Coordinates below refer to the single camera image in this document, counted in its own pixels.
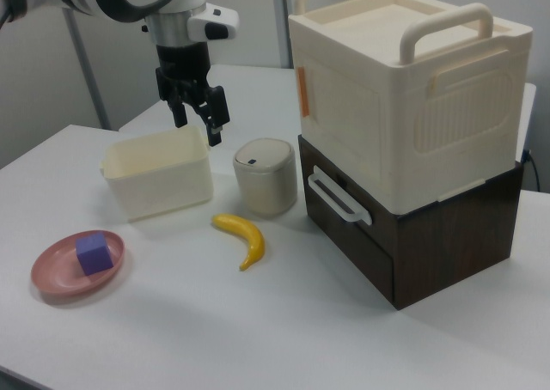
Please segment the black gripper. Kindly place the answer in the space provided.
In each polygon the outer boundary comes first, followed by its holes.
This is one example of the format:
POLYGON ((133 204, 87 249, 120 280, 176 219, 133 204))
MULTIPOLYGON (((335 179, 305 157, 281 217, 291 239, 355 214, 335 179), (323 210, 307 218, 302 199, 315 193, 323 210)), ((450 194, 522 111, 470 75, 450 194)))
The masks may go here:
POLYGON ((189 46, 157 46, 159 67, 156 81, 159 96, 167 101, 176 127, 187 125, 184 102, 196 102, 194 111, 205 124, 208 144, 222 142, 223 126, 230 121, 223 87, 210 87, 207 74, 211 67, 206 42, 189 46))

